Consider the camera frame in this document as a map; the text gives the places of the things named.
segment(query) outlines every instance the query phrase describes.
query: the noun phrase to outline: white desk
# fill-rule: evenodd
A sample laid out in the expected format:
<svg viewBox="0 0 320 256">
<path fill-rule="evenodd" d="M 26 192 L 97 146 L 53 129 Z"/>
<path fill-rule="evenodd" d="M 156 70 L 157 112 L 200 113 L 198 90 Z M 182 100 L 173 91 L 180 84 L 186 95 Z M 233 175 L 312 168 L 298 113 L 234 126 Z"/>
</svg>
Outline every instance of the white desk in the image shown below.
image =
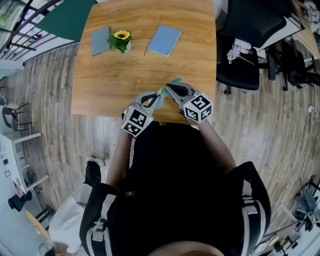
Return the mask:
<svg viewBox="0 0 320 256">
<path fill-rule="evenodd" d="M 4 152 L 8 160 L 8 164 L 5 165 L 6 168 L 10 171 L 10 177 L 13 182 L 24 192 L 27 193 L 29 190 L 32 190 L 35 186 L 39 185 L 41 182 L 49 178 L 48 175 L 39 179 L 38 181 L 26 186 L 22 170 L 28 168 L 30 165 L 26 164 L 24 166 L 19 165 L 19 159 L 17 157 L 16 144 L 23 141 L 33 139 L 35 137 L 41 136 L 41 133 L 35 133 L 21 138 L 14 138 L 14 133 L 0 134 L 1 144 L 4 147 Z"/>
</svg>

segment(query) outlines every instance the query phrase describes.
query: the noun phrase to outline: black shirt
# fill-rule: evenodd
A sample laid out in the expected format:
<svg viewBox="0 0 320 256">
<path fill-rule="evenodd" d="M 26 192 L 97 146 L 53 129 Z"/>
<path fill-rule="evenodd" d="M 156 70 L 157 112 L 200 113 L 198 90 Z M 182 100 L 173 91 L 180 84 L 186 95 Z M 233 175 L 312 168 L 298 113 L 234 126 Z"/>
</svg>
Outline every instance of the black shirt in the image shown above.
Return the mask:
<svg viewBox="0 0 320 256">
<path fill-rule="evenodd" d="M 113 256 L 146 256 L 177 241 L 201 242 L 225 256 L 239 255 L 244 232 L 243 179 L 251 182 L 252 195 L 259 197 L 269 216 L 267 229 L 269 197 L 251 162 L 225 175 L 198 130 L 152 123 L 135 142 L 133 163 L 119 193 L 106 184 L 92 189 L 82 218 L 81 241 L 88 250 L 85 234 L 99 219 L 106 195 L 113 194 L 117 197 L 107 214 Z M 106 255 L 103 247 L 93 249 Z"/>
</svg>

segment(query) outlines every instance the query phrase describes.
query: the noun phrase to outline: gray notebook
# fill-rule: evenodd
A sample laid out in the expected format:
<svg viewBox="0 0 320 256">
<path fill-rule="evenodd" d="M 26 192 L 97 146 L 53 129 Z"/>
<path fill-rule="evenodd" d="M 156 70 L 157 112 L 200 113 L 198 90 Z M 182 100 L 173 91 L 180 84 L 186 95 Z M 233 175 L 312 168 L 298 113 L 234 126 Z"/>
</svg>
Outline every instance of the gray notebook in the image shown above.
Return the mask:
<svg viewBox="0 0 320 256">
<path fill-rule="evenodd" d="M 179 29 L 160 25 L 151 39 L 147 50 L 169 56 L 180 34 L 181 30 Z"/>
<path fill-rule="evenodd" d="M 95 56 L 97 54 L 106 52 L 110 50 L 110 45 L 107 42 L 109 38 L 109 27 L 105 26 L 91 34 L 91 55 Z"/>
</svg>

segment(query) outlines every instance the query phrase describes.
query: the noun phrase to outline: green leaves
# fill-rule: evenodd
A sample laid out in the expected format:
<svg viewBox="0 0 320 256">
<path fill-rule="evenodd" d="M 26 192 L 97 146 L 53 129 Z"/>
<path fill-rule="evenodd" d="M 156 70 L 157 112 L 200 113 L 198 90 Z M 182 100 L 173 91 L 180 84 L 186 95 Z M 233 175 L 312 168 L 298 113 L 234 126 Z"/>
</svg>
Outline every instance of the green leaves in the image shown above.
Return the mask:
<svg viewBox="0 0 320 256">
<path fill-rule="evenodd" d="M 110 46 L 118 49 L 120 52 L 124 54 L 127 49 L 127 44 L 131 40 L 131 35 L 127 39 L 122 40 L 120 38 L 114 37 L 115 32 L 116 31 L 114 31 L 113 34 L 110 34 L 109 38 L 106 41 L 110 44 Z"/>
</svg>

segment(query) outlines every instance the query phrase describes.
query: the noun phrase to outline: yellow flower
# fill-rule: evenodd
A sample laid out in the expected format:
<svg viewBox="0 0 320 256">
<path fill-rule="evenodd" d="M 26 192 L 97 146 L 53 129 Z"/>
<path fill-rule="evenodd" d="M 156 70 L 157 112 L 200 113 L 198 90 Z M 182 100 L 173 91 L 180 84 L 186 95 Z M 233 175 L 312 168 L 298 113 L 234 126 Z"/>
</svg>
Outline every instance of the yellow flower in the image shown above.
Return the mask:
<svg viewBox="0 0 320 256">
<path fill-rule="evenodd" d="M 129 38 L 130 32 L 120 30 L 120 31 L 118 31 L 118 32 L 115 32 L 115 33 L 113 34 L 113 36 L 114 36 L 115 38 L 120 38 L 120 39 L 122 39 L 122 40 L 125 40 L 125 39 L 128 39 L 128 38 Z"/>
</svg>

